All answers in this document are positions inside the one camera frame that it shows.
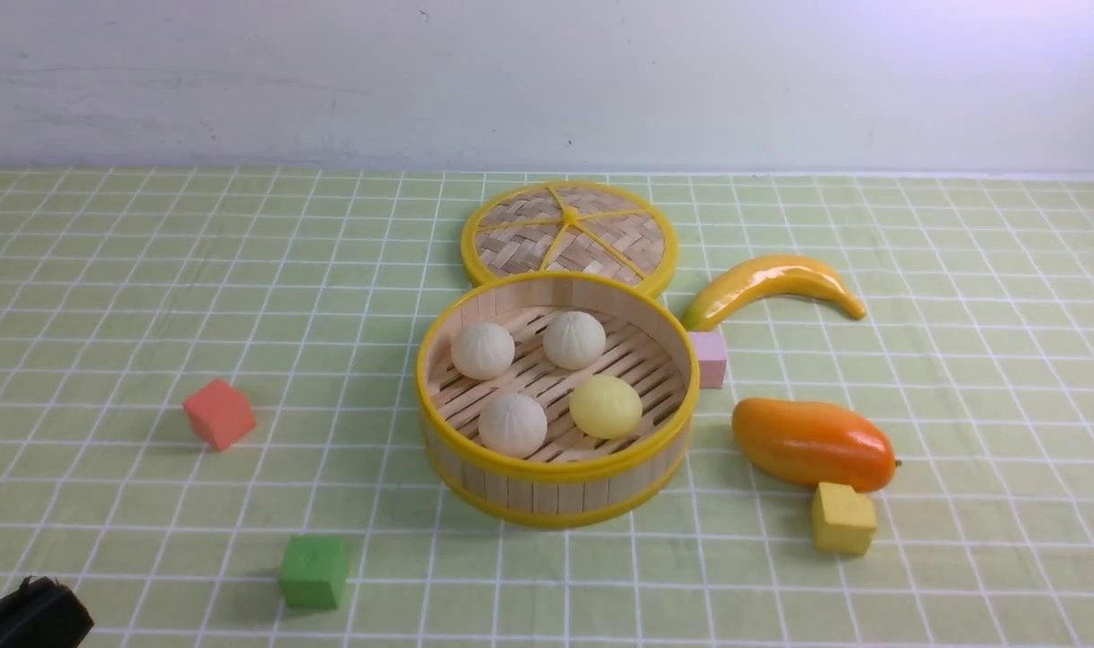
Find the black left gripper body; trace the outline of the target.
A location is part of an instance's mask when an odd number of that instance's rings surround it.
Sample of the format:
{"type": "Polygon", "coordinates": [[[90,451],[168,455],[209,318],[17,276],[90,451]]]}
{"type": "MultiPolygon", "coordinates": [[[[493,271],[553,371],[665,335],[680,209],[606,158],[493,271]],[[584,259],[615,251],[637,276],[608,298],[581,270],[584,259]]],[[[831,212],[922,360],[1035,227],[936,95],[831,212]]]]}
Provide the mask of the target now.
{"type": "Polygon", "coordinates": [[[70,587],[27,577],[0,598],[0,647],[78,647],[95,627],[70,587]]]}

